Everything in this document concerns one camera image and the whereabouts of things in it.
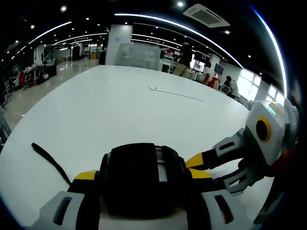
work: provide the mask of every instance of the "person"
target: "person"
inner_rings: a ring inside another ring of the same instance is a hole
[[[173,72],[173,74],[181,77],[187,77],[188,68],[190,67],[190,62],[192,61],[192,50],[187,42],[182,45],[180,55],[175,59],[179,62]]]
[[[231,89],[231,91],[227,94],[227,96],[231,97],[232,99],[234,99],[235,97],[238,97],[239,92],[238,92],[238,85],[236,84],[236,81],[231,79],[230,76],[226,77],[226,81],[229,81],[229,88]]]
[[[227,76],[226,81],[224,82],[224,85],[227,86],[227,87],[230,87],[230,82],[231,82],[231,77]]]
[[[210,69],[211,68],[211,62],[207,62],[205,64],[205,68],[203,69],[203,75],[202,78],[200,79],[200,83],[209,83],[213,79],[213,71]]]

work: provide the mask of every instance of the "yellow robot part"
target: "yellow robot part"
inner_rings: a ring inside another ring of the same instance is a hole
[[[186,162],[186,167],[191,168],[195,166],[203,165],[202,161],[202,154],[196,154],[194,157],[192,157],[190,160]]]

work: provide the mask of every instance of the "yellow circular joint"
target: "yellow circular joint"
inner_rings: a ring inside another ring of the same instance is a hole
[[[262,142],[268,142],[271,138],[271,126],[265,117],[259,117],[256,122],[256,133]]]

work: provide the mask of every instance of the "led light strip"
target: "led light strip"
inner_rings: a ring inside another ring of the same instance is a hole
[[[257,14],[257,16],[259,17],[259,19],[261,20],[262,24],[264,25],[265,29],[267,30],[267,32],[269,33],[271,40],[274,44],[278,59],[279,59],[279,64],[280,64],[280,68],[282,70],[282,75],[283,75],[283,93],[284,93],[284,97],[287,98],[287,78],[286,78],[286,71],[284,69],[284,64],[283,64],[283,57],[282,54],[280,52],[280,49],[278,47],[277,41],[274,37],[274,34],[272,33],[271,29],[269,28],[269,26],[267,25],[267,23],[264,21],[264,19],[258,14],[258,12],[253,9],[253,11]]]
[[[171,42],[171,41],[168,41],[168,40],[164,40],[164,39],[158,38],[158,37],[151,37],[151,36],[141,35],[141,34],[132,34],[132,35],[134,35],[134,36],[142,36],[142,37],[149,37],[149,38],[153,38],[153,39],[162,40],[162,41],[165,41],[165,42],[170,42],[170,43],[173,43],[173,44],[175,44],[175,45],[177,45],[177,46],[182,46],[182,45],[180,45],[180,44],[178,44],[178,43]]]
[[[170,43],[173,43],[173,44],[175,44],[175,45],[177,45],[177,46],[182,46],[182,45],[180,45],[180,44],[178,44],[178,43],[171,42],[171,41],[168,41],[168,40],[164,40],[164,39],[162,39],[162,38],[151,37],[151,36],[141,35],[141,34],[132,34],[132,35],[134,35],[134,36],[142,36],[142,37],[149,37],[149,38],[158,39],[158,40],[165,41],[165,42],[170,42]]]
[[[66,42],[66,41],[68,41],[68,40],[76,39],[76,38],[79,38],[79,37],[88,37],[88,36],[93,36],[93,35],[107,35],[107,33],[102,33],[102,34],[87,34],[87,35],[82,35],[82,36],[78,36],[78,37],[72,37],[72,38],[65,39],[65,40],[63,40],[63,41],[56,42],[55,44],[62,43],[62,42]]]
[[[148,42],[148,43],[152,43],[152,44],[156,44],[156,45],[160,45],[160,46],[165,46],[165,47],[169,47],[169,48],[172,48],[172,49],[175,49],[175,50],[180,51],[180,49],[176,49],[176,48],[174,48],[174,47],[166,46],[166,45],[164,45],[164,44],[159,44],[159,43],[156,43],[156,42],[149,42],[149,41],[138,40],[138,39],[131,39],[131,41]]]
[[[92,39],[87,39],[87,40],[82,40],[82,41],[72,42],[72,44],[74,44],[74,43],[78,43],[78,42],[86,42],[86,41],[92,41]]]
[[[28,44],[31,44],[31,43],[34,42],[35,40],[39,39],[41,36],[44,36],[45,34],[48,34],[49,32],[51,32],[51,31],[53,31],[53,30],[55,30],[55,29],[58,29],[58,28],[60,28],[60,27],[62,27],[62,26],[68,25],[68,24],[70,24],[70,23],[71,23],[71,22],[67,22],[67,23],[64,23],[64,24],[62,24],[62,25],[58,25],[58,26],[56,26],[56,27],[50,29],[50,30],[48,30],[48,31],[46,31],[46,32],[44,32],[44,33],[42,33],[40,36],[37,36],[35,39],[33,39],[33,40],[32,40],[31,42],[29,42]]]
[[[150,18],[150,19],[155,19],[155,20],[158,20],[158,21],[163,21],[165,23],[169,23],[169,24],[172,24],[172,25],[176,25],[178,27],[181,27],[183,29],[186,29],[204,39],[206,39],[207,41],[211,42],[212,44],[214,44],[215,46],[217,46],[218,48],[220,48],[222,51],[224,51],[229,57],[231,57],[242,69],[243,69],[243,66],[233,57],[231,56],[226,50],[224,50],[222,47],[220,47],[218,44],[216,44],[214,41],[212,41],[211,39],[207,38],[206,36],[198,33],[197,31],[195,30],[192,30],[184,25],[180,25],[178,23],[175,23],[175,22],[172,22],[172,21],[169,21],[169,20],[166,20],[166,19],[163,19],[163,18],[157,18],[157,17],[153,17],[153,16],[148,16],[148,15],[141,15],[141,14],[133,14],[133,13],[115,13],[114,14],[115,16],[134,16],[134,17],[142,17],[142,18]]]

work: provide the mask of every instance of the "air conditioner vent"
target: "air conditioner vent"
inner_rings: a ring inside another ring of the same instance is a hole
[[[222,17],[200,4],[190,7],[183,14],[210,28],[230,26]]]

